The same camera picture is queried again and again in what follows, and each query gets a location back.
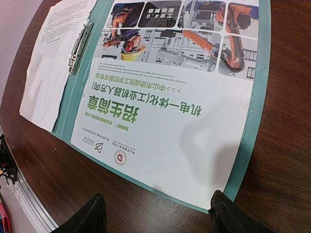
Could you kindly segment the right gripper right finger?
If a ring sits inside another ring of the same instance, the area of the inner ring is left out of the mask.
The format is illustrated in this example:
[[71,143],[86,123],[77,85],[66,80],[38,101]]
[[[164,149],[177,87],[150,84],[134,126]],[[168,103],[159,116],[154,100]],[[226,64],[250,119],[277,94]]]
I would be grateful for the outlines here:
[[213,233],[271,233],[242,211],[222,191],[216,190],[211,198],[208,214]]

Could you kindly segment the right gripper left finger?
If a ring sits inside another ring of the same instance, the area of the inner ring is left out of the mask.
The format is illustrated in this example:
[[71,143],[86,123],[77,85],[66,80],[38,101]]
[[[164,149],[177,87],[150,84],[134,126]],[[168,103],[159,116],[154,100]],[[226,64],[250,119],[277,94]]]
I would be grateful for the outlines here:
[[104,196],[98,193],[52,233],[106,233],[106,216]]

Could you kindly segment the teal plastic folder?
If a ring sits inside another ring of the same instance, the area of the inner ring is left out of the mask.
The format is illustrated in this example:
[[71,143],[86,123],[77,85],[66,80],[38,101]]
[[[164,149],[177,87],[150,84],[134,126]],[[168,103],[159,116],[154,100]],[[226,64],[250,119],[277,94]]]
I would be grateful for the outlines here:
[[[78,68],[74,75],[68,77],[64,89],[59,115],[51,133],[66,143],[69,143],[71,138],[78,104],[90,71],[95,51],[95,38],[100,34],[100,27],[104,25],[103,21],[108,15],[108,9],[112,3],[111,0],[100,0],[95,4],[89,16],[91,23],[94,25],[80,56]],[[232,201],[235,200],[238,194],[251,159],[265,103],[271,53],[271,2],[269,0],[259,1],[258,46],[255,81],[246,123],[232,171],[224,188],[224,194]]]

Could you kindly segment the colour printed brochure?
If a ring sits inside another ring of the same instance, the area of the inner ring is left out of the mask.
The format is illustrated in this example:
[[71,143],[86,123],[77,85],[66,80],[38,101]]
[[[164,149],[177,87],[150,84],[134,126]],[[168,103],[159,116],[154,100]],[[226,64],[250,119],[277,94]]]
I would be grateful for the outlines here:
[[224,190],[257,59],[257,0],[116,0],[100,23],[70,143],[200,211]]

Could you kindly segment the white text paper sheet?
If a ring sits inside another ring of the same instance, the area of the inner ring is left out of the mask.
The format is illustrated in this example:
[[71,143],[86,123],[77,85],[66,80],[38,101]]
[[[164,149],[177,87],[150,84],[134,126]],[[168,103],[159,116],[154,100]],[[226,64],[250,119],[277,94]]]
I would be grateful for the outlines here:
[[19,113],[53,130],[69,76],[69,58],[96,1],[62,0],[51,7],[39,31],[27,69]]

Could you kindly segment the metal folder clip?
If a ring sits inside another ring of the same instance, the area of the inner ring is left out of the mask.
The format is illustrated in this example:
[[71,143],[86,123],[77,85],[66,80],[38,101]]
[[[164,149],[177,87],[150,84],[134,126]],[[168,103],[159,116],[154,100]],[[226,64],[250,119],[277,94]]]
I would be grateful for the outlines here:
[[90,19],[86,19],[83,23],[83,28],[79,32],[78,38],[76,39],[74,46],[71,51],[71,55],[69,58],[69,75],[75,75],[78,65],[80,63],[80,59],[82,57],[82,53],[84,47],[87,43],[89,34],[93,28],[94,23],[90,22]]

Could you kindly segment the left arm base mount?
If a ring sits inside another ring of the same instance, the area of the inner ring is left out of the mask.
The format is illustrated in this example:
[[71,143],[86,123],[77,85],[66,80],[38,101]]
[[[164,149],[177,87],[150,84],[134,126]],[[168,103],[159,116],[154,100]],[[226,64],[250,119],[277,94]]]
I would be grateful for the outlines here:
[[5,177],[12,184],[17,182],[17,164],[8,147],[4,134],[0,135],[0,176]]

